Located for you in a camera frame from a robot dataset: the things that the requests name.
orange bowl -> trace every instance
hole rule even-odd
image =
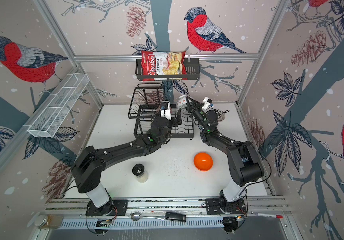
[[[209,154],[199,152],[194,158],[194,165],[200,171],[208,171],[213,166],[213,160]]]

robotic arm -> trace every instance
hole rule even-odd
[[[232,179],[227,187],[221,190],[219,202],[224,212],[231,212],[244,188],[262,177],[264,170],[257,153],[249,145],[250,142],[234,141],[217,130],[218,113],[214,110],[205,112],[211,105],[210,99],[206,99],[203,103],[199,103],[187,96],[186,107],[190,113],[189,117],[193,117],[198,122],[202,141],[227,154]],[[76,186],[79,193],[85,193],[91,199],[97,215],[102,216],[111,212],[113,204],[100,182],[101,172],[121,161],[155,152],[162,144],[168,143],[172,127],[181,124],[180,110],[177,118],[171,118],[169,103],[163,102],[160,107],[160,116],[154,118],[146,134],[138,136],[132,142],[115,147],[97,150],[93,146],[86,147],[77,158],[72,168]]]

salt shaker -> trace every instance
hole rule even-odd
[[[39,229],[42,228],[52,228],[56,229],[61,226],[63,221],[63,216],[48,214],[48,215],[39,215],[35,220],[35,226]]]
[[[136,176],[136,179],[141,183],[146,182],[148,179],[148,173],[144,170],[144,166],[140,163],[136,164],[132,168],[132,173]]]

black mounting plate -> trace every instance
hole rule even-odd
[[[113,207],[117,208],[117,216],[125,216],[125,213],[127,211],[127,205],[128,200],[126,199],[120,199],[120,200],[112,200]],[[87,211],[85,212],[85,215],[87,217],[100,217],[101,214],[98,211],[98,208],[93,204],[93,202],[90,200],[87,205]],[[114,216],[115,211],[112,209],[112,211],[107,214],[107,216]]]
[[[230,212],[227,212],[227,213],[225,213],[221,210],[220,202],[219,202],[219,199],[217,199],[217,198],[205,199],[205,204],[207,206],[206,209],[207,209],[208,215],[218,215],[218,214],[240,214],[240,215],[243,215],[243,212],[246,213],[246,207],[245,207],[243,199],[237,200],[235,207],[232,208],[232,210]]]

black lid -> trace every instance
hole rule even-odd
[[[132,168],[132,173],[135,176],[140,176],[144,173],[144,165],[142,165],[141,163],[136,164],[135,166],[133,166]]]

